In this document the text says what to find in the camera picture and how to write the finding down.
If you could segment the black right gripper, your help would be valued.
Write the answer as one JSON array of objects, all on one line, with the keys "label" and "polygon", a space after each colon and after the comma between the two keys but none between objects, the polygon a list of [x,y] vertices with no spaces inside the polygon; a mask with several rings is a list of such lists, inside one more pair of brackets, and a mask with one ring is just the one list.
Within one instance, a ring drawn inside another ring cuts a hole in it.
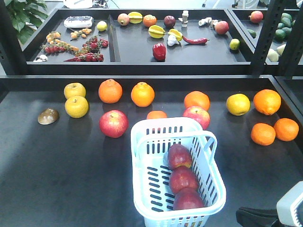
[{"label": "black right gripper", "polygon": [[277,210],[240,207],[236,211],[237,222],[242,227],[281,227]]}]

